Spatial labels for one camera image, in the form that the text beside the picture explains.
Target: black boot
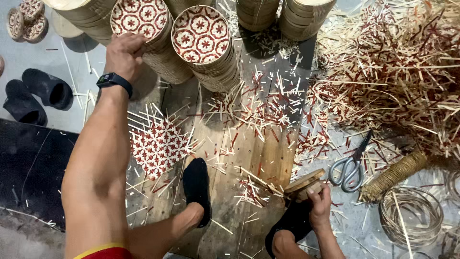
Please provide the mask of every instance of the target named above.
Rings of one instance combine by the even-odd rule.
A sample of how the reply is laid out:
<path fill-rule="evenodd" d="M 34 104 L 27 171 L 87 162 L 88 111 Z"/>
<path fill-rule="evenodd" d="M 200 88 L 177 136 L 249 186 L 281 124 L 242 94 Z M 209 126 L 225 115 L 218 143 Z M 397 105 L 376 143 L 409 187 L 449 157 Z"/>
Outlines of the black boot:
<path fill-rule="evenodd" d="M 203 219 L 199 228 L 206 226 L 211 218 L 211 202 L 209 199 L 209 176 L 207 175 L 206 162 L 196 158 L 184 170 L 182 178 L 187 205 L 197 202 L 204 208 Z"/>
<path fill-rule="evenodd" d="M 21 80 L 11 80 L 6 84 L 7 99 L 3 104 L 15 120 L 44 126 L 47 122 L 45 110 L 29 93 Z"/>
<path fill-rule="evenodd" d="M 310 225 L 309 214 L 312 208 L 313 204 L 310 200 L 306 200 L 302 203 L 297 203 L 295 201 L 291 202 L 289 208 L 284 212 L 284 215 L 265 237 L 265 248 L 272 258 L 275 258 L 275 255 L 271 250 L 271 244 L 276 232 L 280 230 L 289 230 L 294 234 L 296 243 L 310 233 L 312 227 Z"/>
<path fill-rule="evenodd" d="M 23 82 L 30 93 L 41 97 L 44 106 L 65 110 L 73 100 L 72 89 L 64 80 L 38 69 L 26 69 Z"/>

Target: red shorts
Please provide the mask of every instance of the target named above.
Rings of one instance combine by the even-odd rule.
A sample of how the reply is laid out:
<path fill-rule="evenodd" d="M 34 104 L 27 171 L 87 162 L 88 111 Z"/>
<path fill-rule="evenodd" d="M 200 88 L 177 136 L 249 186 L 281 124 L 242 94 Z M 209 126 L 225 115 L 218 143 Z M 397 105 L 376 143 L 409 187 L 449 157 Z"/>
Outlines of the red shorts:
<path fill-rule="evenodd" d="M 74 259 L 132 259 L 132 256 L 122 244 L 110 243 L 90 249 Z"/>

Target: yellow stripe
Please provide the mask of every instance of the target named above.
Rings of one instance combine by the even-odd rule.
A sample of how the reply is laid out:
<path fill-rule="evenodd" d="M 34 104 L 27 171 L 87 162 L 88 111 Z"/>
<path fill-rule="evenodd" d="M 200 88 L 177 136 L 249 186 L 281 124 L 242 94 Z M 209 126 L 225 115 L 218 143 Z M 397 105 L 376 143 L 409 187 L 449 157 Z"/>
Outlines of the yellow stripe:
<path fill-rule="evenodd" d="M 105 244 L 105 245 L 98 246 L 96 248 L 89 249 L 86 252 L 81 253 L 80 255 L 75 257 L 74 259 L 83 259 L 83 258 L 85 258 L 86 256 L 88 256 L 90 254 L 99 252 L 99 251 L 104 250 L 104 249 L 113 248 L 113 247 L 125 248 L 122 243 L 108 243 L 108 244 Z"/>

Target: smartwatch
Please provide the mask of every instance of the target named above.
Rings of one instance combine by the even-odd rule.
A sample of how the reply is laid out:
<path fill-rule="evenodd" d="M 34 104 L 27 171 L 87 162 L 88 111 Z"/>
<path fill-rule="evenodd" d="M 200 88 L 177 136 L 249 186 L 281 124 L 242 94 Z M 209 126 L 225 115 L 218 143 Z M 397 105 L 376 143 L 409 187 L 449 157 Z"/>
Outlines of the smartwatch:
<path fill-rule="evenodd" d="M 122 78 L 121 76 L 115 73 L 108 73 L 102 75 L 96 84 L 100 89 L 105 87 L 111 87 L 114 85 L 120 85 L 128 92 L 129 98 L 131 99 L 132 85 L 126 79 Z"/>

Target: hand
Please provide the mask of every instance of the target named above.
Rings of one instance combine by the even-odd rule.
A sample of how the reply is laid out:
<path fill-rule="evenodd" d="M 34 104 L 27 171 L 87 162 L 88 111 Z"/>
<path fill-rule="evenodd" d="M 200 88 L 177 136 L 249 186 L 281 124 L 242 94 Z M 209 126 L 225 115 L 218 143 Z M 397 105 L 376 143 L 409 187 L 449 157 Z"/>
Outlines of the hand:
<path fill-rule="evenodd" d="M 313 202 L 313 209 L 310 212 L 310 223 L 316 231 L 324 227 L 331 227 L 329 222 L 329 214 L 331 212 L 331 189 L 325 183 L 321 183 L 321 196 L 307 188 L 308 197 Z"/>
<path fill-rule="evenodd" d="M 113 34 L 112 42 L 107 46 L 104 72 L 114 72 L 133 84 L 142 64 L 142 45 L 146 41 L 143 34 Z"/>

